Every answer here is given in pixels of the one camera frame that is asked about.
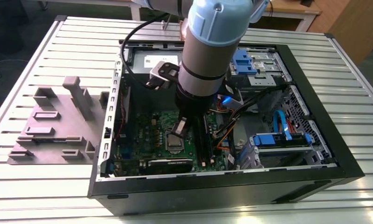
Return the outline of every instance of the black cable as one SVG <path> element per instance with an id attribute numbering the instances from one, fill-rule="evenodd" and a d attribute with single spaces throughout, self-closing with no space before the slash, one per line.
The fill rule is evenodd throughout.
<path id="1" fill-rule="evenodd" d="M 135 73 L 133 71 L 131 70 L 131 67 L 129 65 L 127 64 L 125 62 L 125 59 L 124 59 L 124 47 L 127 45 L 127 41 L 129 41 L 131 39 L 131 36 L 141 29 L 144 28 L 147 25 L 149 25 L 151 23 L 161 20 L 164 17 L 168 16 L 168 13 L 164 13 L 159 16 L 156 16 L 152 20 L 144 22 L 141 25 L 139 25 L 132 31 L 131 33 L 127 35 L 127 37 L 124 38 L 123 42 L 121 40 L 119 40 L 119 43 L 121 44 L 121 47 L 120 47 L 120 58 L 121 58 L 121 62 L 123 62 L 123 66 L 125 67 L 125 70 L 128 71 L 128 75 L 131 76 L 131 78 L 143 85 L 143 87 L 145 87 L 147 89 L 155 89 L 156 87 L 155 86 L 148 86 L 145 83 L 143 83 L 140 80 L 136 79 L 135 77 Z"/>
<path id="2" fill-rule="evenodd" d="M 255 96 L 252 96 L 245 102 L 244 104 L 233 111 L 228 123 L 219 129 L 217 133 L 221 133 L 224 130 L 228 130 L 228 128 L 231 127 L 231 125 L 233 125 L 233 123 L 237 121 L 241 113 L 252 106 L 255 105 L 259 100 L 271 92 L 277 91 L 277 90 L 284 90 L 288 86 L 291 85 L 291 83 L 285 83 L 281 84 L 279 86 L 275 87 L 268 87 L 265 90 L 263 90 L 261 92 L 259 92 Z"/>
<path id="3" fill-rule="evenodd" d="M 272 14 L 273 14 L 273 4 L 272 4 L 272 1 L 271 1 L 271 0 L 269 0 L 269 5 L 271 5 L 269 17 L 272 17 Z"/>

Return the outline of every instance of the slotted aluminum surface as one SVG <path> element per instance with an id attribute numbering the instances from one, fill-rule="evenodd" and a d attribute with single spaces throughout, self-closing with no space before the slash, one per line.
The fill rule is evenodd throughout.
<path id="1" fill-rule="evenodd" d="M 91 94 L 111 86 L 117 40 L 136 21 L 68 17 L 56 21 L 0 108 L 0 220 L 52 219 L 67 223 L 373 223 L 373 90 L 337 43 L 323 34 L 249 29 L 243 42 L 288 44 L 367 177 L 336 186 L 299 203 L 260 205 L 177 214 L 116 218 L 85 198 L 92 165 L 5 164 L 32 112 L 39 86 L 57 94 L 64 76 L 80 76 Z M 160 23 L 136 33 L 137 40 L 175 40 L 179 25 Z"/>

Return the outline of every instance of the green motherboard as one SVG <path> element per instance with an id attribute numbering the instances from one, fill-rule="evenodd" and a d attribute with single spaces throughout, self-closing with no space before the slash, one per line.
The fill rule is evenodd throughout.
<path id="1" fill-rule="evenodd" d="M 192 172 L 225 170 L 224 157 L 213 156 L 211 164 L 201 164 L 196 155 L 193 131 L 189 130 L 180 143 L 180 150 L 169 149 L 169 133 L 177 121 L 176 111 L 136 114 L 135 138 L 132 147 L 119 146 L 115 166 L 119 176 L 144 175 L 141 172 L 141 162 L 159 159 L 191 159 L 193 160 Z M 207 114 L 207 124 L 209 132 L 217 130 L 216 115 Z"/>

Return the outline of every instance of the sticker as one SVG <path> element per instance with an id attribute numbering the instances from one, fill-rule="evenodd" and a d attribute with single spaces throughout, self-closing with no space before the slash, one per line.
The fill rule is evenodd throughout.
<path id="1" fill-rule="evenodd" d="M 160 61 L 171 62 L 179 65 L 177 55 L 147 55 L 144 59 L 144 68 L 153 68 Z"/>
<path id="2" fill-rule="evenodd" d="M 232 88 L 231 88 L 228 85 L 225 85 L 225 88 L 227 88 L 228 92 L 231 92 L 232 94 L 235 94 Z"/>
<path id="3" fill-rule="evenodd" d="M 228 154 L 228 160 L 232 164 L 235 163 L 235 157 L 231 154 Z"/>

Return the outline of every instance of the blue led light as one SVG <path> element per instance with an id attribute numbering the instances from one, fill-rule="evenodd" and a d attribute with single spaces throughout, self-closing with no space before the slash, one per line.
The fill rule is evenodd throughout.
<path id="1" fill-rule="evenodd" d="M 223 100 L 223 104 L 227 104 L 231 101 L 231 97 L 225 97 L 225 99 Z"/>

